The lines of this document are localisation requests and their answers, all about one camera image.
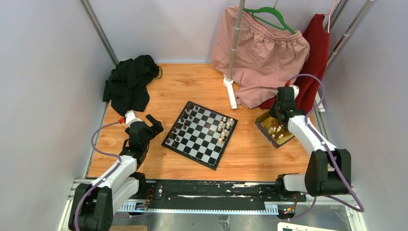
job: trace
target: red cloth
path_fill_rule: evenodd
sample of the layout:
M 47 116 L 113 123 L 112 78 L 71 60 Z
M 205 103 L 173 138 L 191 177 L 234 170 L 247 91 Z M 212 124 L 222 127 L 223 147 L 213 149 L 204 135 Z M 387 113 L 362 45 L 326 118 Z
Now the red cloth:
M 329 57 L 330 35 L 323 29 L 323 14 L 315 14 L 303 33 L 303 37 L 310 45 L 309 58 L 303 65 L 301 74 L 311 74 L 323 78 Z M 296 98 L 296 106 L 306 113 L 312 110 L 313 102 L 319 88 L 319 83 L 310 77 L 299 77 L 295 85 L 299 87 L 299 95 Z M 263 102 L 259 108 L 270 109 L 275 102 L 275 97 Z

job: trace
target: gray wall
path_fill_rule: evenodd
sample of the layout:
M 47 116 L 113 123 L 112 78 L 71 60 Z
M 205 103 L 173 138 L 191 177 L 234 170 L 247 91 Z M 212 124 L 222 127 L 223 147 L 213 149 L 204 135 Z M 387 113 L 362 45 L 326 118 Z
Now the gray wall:
M 363 2 L 351 1 L 342 19 L 350 22 Z M 330 132 L 352 155 L 353 185 L 369 231 L 406 229 L 406 9 L 408 1 L 377 0 L 323 79 Z M 335 31 L 344 32 L 348 23 Z
M 1 1 L 0 230 L 56 230 L 112 68 L 79 1 Z
M 150 54 L 157 62 L 208 62 L 224 9 L 240 0 L 90 0 L 119 60 Z M 273 7 L 274 0 L 245 6 Z M 276 8 L 294 30 L 303 31 L 315 13 L 328 13 L 333 0 L 280 0 Z M 278 20 L 261 14 L 279 25 Z

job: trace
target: chessboard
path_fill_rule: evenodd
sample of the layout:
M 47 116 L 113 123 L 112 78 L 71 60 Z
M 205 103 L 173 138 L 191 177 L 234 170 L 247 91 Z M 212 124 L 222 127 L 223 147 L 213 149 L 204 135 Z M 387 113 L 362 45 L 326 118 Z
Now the chessboard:
M 237 122 L 188 101 L 162 146 L 215 170 Z

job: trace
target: black cloth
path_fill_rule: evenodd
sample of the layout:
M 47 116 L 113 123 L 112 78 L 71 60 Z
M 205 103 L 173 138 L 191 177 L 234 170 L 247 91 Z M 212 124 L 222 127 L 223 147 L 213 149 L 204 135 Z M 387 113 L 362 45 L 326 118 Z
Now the black cloth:
M 128 110 L 143 112 L 149 102 L 146 85 L 159 74 L 159 66 L 150 55 L 121 61 L 106 81 L 103 101 L 121 116 Z

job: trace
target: pink skirt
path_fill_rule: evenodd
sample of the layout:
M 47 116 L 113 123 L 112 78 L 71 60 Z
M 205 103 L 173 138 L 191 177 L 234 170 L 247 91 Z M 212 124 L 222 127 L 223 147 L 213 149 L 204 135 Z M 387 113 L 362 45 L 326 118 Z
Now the pink skirt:
M 213 67 L 227 74 L 238 7 L 225 9 L 211 57 Z M 243 12 L 232 79 L 238 104 L 254 108 L 276 95 L 299 74 L 309 55 L 309 44 L 297 31 L 273 29 Z

